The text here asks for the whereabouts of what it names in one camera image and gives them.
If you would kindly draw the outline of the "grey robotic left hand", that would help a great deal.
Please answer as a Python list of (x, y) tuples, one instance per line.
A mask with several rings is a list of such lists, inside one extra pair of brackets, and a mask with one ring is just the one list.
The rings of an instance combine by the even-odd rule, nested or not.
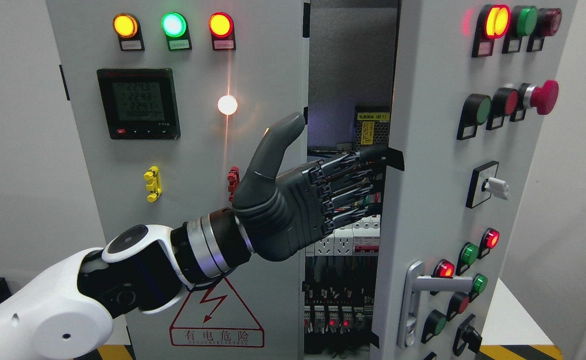
[(386, 167), (385, 145), (341, 152), (279, 173), (288, 146), (305, 127), (300, 112), (271, 125), (235, 192), (233, 212), (254, 252), (268, 261), (289, 259), (334, 230), (382, 211), (379, 204), (363, 202), (382, 190), (375, 177)]

